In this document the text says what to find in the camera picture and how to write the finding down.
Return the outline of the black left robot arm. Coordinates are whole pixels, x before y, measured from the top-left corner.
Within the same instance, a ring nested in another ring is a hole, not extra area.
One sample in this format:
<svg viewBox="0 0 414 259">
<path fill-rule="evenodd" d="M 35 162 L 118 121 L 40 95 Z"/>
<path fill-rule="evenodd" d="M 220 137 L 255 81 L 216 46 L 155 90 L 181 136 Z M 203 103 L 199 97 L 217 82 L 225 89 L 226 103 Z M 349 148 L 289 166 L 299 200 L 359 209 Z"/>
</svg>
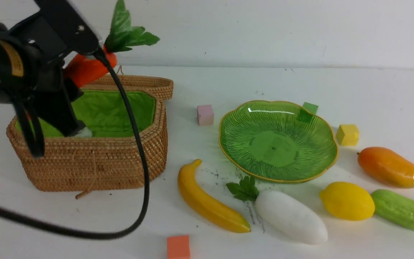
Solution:
<svg viewBox="0 0 414 259">
<path fill-rule="evenodd" d="M 0 103 L 20 104 L 29 122 L 43 120 L 71 137 L 85 128 L 72 108 L 83 93 L 64 79 L 64 64 L 62 54 L 48 61 L 35 40 L 10 34 L 0 22 Z"/>
</svg>

